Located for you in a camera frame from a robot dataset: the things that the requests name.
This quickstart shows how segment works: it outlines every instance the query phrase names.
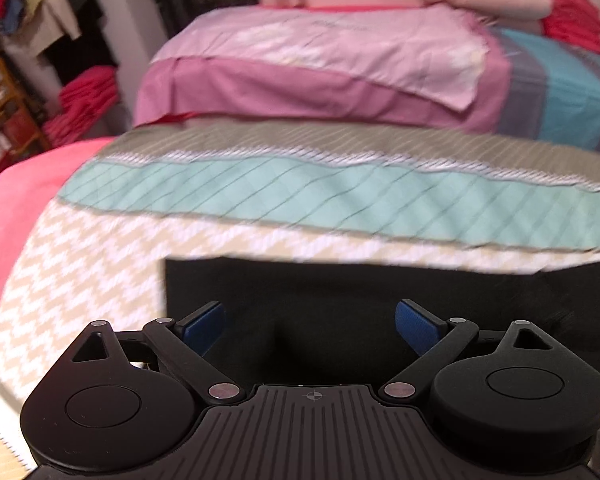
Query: blue gripper pad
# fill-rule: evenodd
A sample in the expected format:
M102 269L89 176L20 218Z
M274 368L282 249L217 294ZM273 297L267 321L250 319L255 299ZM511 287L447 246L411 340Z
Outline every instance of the blue gripper pad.
M413 301L401 301L395 309L395 329L421 356L446 335L447 325Z
M224 326L224 306L218 303L184 327L182 341L198 355L203 356L222 335Z

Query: bedroom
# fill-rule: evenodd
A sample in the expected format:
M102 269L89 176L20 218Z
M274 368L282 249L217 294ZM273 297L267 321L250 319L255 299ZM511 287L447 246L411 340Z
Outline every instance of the bedroom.
M208 359L243 388L379 386L414 359L408 298L487 330L528 319L600 373L600 13L575 34L554 13L575 0L99 1L128 113L0 174L20 478L17 414L94 320L219 300L236 323ZM593 41L509 28L539 20ZM26 76L57 99L49 70Z

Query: crosshair marking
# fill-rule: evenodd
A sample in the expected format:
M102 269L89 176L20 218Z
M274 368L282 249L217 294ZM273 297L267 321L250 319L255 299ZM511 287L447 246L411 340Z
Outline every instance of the crosshair marking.
M306 394L305 397L307 399L312 400L313 402L315 402L316 400L320 400L322 398L322 394L320 392L316 392L314 390L314 391L309 392L308 394Z

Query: bed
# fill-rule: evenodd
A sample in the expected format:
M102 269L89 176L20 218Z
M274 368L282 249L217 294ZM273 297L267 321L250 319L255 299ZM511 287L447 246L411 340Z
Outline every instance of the bed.
M242 34L225 43L236 27ZM308 37L300 41L295 34ZM312 57L321 37L338 42L342 52L347 44L377 45L381 34L394 41L375 52L375 62L399 62L399 53L426 63L427 49L446 46L464 77L480 73L474 99L413 92L365 76L360 67L343 69L333 58L316 66ZM445 38L460 37L461 47L445 45ZM414 38L420 41L407 51ZM274 59L276 52L283 56ZM138 95L136 123L214 113L458 128L600 152L600 56L518 30L486 28L473 14L442 5L362 13L220 9L193 21L155 56Z

